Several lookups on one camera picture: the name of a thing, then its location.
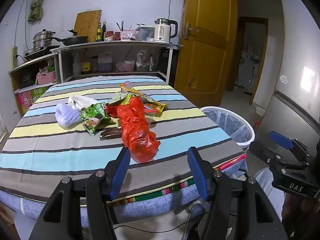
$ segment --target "refrigerator door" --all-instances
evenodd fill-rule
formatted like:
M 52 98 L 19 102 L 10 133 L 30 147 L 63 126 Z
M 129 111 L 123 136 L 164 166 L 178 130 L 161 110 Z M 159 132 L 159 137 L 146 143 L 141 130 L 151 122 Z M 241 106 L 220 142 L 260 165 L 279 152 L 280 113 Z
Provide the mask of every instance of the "refrigerator door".
M 282 3 L 284 53 L 276 89 L 319 122 L 320 30 L 301 0 Z
M 268 110 L 256 132 L 256 138 L 266 147 L 282 155 L 286 160 L 296 160 L 289 150 L 283 149 L 269 139 L 268 136 L 271 131 L 276 131 L 292 139 L 298 139 L 308 147 L 307 151 L 311 156 L 316 156 L 316 144 L 319 142 L 319 135 L 305 120 L 275 96 L 271 98 Z

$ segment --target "wooden cutting board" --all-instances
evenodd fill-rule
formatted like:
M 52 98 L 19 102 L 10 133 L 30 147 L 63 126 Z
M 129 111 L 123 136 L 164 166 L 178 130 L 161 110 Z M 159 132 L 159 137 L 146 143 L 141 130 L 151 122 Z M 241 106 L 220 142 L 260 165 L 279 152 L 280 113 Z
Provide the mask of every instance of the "wooden cutting board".
M 100 22 L 102 10 L 88 11 L 78 13 L 75 27 L 75 32 L 78 36 L 88 36 L 88 42 L 96 41 L 98 24 Z

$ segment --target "screw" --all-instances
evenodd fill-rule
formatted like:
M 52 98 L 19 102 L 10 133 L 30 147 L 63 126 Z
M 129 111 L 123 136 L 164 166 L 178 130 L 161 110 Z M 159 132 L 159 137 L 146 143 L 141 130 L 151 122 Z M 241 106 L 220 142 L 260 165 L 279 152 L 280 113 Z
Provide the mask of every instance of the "screw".
M 215 171 L 213 172 L 213 175 L 214 175 L 215 177 L 217 177 L 217 178 L 220 178 L 220 177 L 222 177 L 222 172 L 215 170 Z
M 69 181 L 70 181 L 70 177 L 64 177 L 61 182 L 64 184 L 67 184 Z
M 96 172 L 97 177 L 102 177 L 104 175 L 104 171 L 100 170 Z
M 250 184 L 255 184 L 255 183 L 256 183 L 256 179 L 253 178 L 253 177 L 250 177 L 250 178 L 248 178 L 248 182 L 249 182 Z

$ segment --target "electric kettle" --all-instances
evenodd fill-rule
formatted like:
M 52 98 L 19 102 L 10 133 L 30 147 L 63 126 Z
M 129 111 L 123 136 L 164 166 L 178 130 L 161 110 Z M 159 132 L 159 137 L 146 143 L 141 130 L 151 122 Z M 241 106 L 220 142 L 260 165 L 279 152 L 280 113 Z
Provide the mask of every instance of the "electric kettle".
M 155 36 L 153 41 L 170 43 L 170 39 L 174 38 L 178 34 L 178 23 L 169 19 L 159 18 L 155 21 Z M 171 25 L 175 25 L 174 35 L 171 35 Z

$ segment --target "white trash can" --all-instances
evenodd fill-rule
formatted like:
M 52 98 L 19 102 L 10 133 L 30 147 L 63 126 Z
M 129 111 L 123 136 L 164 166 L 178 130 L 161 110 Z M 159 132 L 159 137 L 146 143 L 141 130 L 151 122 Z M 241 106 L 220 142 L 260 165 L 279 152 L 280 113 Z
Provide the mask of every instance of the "white trash can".
M 244 151 L 246 151 L 250 143 L 254 141 L 254 130 L 252 126 L 238 114 L 217 106 L 205 106 L 200 110 L 205 114 L 206 112 L 214 112 L 214 114 L 206 114 L 206 116 L 221 127 Z

